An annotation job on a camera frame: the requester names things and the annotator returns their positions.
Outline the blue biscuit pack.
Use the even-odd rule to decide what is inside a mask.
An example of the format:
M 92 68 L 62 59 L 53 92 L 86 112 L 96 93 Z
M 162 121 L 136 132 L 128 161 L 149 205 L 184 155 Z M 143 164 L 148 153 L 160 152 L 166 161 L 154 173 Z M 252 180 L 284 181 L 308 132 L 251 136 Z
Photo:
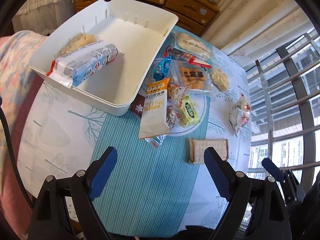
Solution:
M 56 58 L 46 75 L 66 88 L 76 87 L 114 61 L 117 55 L 114 44 L 100 40 Z

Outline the blue foil candy pack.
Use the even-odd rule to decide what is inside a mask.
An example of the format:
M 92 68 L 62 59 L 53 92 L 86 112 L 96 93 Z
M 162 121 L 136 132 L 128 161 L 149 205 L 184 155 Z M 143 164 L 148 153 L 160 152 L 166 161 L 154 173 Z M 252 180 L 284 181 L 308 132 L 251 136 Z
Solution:
M 155 81 L 163 80 L 167 76 L 171 60 L 172 56 L 167 56 L 161 60 L 156 61 L 156 65 L 152 71 L 152 77 Z

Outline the red white snack bag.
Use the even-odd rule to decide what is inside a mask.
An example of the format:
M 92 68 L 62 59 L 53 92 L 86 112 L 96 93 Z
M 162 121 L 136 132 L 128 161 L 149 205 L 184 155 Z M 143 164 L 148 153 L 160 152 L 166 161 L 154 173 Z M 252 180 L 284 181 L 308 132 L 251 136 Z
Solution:
M 240 98 L 229 111 L 229 122 L 236 136 L 241 129 L 249 122 L 251 107 L 247 102 L 244 94 L 240 94 Z

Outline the cream curtain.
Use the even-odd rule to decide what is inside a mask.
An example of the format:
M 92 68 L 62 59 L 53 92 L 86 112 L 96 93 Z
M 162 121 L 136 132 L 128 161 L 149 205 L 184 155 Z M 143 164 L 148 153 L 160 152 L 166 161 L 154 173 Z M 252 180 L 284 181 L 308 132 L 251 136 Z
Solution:
M 202 39 L 244 66 L 313 28 L 294 0 L 219 0 Z

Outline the clear bag orange cookies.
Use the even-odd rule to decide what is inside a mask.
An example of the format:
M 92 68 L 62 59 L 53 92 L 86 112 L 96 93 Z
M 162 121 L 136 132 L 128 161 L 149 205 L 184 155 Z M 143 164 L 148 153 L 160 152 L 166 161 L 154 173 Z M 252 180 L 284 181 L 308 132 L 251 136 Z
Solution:
M 183 61 L 176 61 L 176 73 L 179 84 L 190 93 L 204 94 L 212 91 L 212 83 L 204 68 Z

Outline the red dates zip bag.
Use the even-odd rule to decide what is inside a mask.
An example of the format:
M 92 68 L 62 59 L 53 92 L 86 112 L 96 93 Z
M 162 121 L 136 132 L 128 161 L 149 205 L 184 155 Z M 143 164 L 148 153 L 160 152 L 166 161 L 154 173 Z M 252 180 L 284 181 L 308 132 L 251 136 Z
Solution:
M 163 53 L 164 57 L 171 56 L 173 60 L 187 62 L 193 66 L 202 67 L 202 68 L 211 68 L 212 66 L 203 59 L 196 57 L 190 53 L 182 52 L 176 48 L 172 48 L 171 45 L 168 45 L 165 48 Z

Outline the small round rice cracker pack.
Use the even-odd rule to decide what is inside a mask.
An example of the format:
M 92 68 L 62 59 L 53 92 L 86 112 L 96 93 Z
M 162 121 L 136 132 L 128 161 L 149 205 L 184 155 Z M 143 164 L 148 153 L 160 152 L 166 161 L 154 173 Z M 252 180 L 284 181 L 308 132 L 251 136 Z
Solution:
M 229 77 L 220 68 L 212 68 L 210 72 L 210 78 L 219 90 L 225 92 L 229 89 Z

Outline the brown snowflake chocolate pack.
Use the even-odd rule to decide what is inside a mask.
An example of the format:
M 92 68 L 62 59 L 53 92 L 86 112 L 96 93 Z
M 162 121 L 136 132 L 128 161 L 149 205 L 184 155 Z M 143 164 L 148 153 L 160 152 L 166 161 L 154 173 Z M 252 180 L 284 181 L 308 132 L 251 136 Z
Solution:
M 141 119 L 144 108 L 145 97 L 137 94 L 133 102 L 131 103 L 129 110 L 138 118 Z

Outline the clear pack yellow crackers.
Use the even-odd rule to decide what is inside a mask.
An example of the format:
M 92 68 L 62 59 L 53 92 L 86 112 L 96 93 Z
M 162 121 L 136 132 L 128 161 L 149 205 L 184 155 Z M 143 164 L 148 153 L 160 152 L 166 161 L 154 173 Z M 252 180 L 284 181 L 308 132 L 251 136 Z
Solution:
M 61 49 L 61 55 L 71 53 L 83 46 L 97 42 L 97 40 L 98 37 L 96 35 L 79 33 Z

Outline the metal window bars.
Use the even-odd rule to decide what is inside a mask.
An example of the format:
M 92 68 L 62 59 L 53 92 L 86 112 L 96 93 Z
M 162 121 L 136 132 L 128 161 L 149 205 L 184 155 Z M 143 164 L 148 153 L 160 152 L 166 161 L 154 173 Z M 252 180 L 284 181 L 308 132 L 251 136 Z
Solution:
M 252 107 L 248 176 L 264 179 L 272 147 L 278 167 L 301 166 L 315 150 L 319 172 L 319 33 L 315 28 L 245 67 Z

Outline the peanut brittle clear pack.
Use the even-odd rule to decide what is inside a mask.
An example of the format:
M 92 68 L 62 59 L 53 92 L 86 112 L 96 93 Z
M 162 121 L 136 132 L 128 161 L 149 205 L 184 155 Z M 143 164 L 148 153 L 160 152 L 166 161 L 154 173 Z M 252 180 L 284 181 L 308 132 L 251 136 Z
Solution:
M 168 100 L 176 107 L 180 107 L 186 90 L 186 87 L 170 82 L 168 84 Z

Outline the bread pack clear wrapper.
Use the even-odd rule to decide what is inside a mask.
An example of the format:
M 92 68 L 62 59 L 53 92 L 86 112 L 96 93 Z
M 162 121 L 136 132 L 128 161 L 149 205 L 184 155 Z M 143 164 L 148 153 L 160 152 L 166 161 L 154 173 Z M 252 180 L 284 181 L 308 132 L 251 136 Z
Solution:
M 202 41 L 182 32 L 174 32 L 172 34 L 171 47 L 204 60 L 210 60 L 213 56 L 212 52 Z

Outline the leaf print tablecloth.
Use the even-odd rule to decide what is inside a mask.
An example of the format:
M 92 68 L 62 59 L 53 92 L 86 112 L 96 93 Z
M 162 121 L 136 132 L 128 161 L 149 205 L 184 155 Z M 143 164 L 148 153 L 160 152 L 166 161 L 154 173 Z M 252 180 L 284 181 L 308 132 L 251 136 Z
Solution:
M 215 228 L 227 202 L 204 165 L 189 163 L 189 139 L 227 139 L 228 162 L 248 170 L 251 126 L 235 134 L 229 111 L 249 97 L 246 72 L 214 49 L 229 76 L 227 93 L 193 95 L 201 122 L 166 137 L 154 147 L 138 137 L 140 122 L 132 112 L 113 116 L 43 83 L 28 114 L 17 166 L 33 195 L 48 175 L 70 177 L 86 169 L 108 148 L 117 164 L 94 207 L 107 231 L 138 237 L 170 237 L 188 225 Z

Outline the green pineapple cake pack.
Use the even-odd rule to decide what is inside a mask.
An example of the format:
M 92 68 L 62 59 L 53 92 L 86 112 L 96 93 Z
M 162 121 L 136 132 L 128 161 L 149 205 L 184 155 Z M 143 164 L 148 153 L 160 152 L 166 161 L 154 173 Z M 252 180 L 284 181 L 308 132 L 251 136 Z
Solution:
M 182 98 L 181 105 L 178 107 L 178 113 L 181 126 L 183 127 L 200 123 L 199 114 L 191 101 L 189 94 Z

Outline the white orange oats bar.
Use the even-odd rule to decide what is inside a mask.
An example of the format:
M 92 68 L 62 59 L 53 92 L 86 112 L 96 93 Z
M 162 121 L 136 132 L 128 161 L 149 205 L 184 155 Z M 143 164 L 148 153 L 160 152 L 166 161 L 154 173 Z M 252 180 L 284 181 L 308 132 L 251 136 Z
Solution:
M 170 78 L 149 83 L 140 121 L 139 138 L 146 139 L 170 133 L 167 124 L 167 97 Z

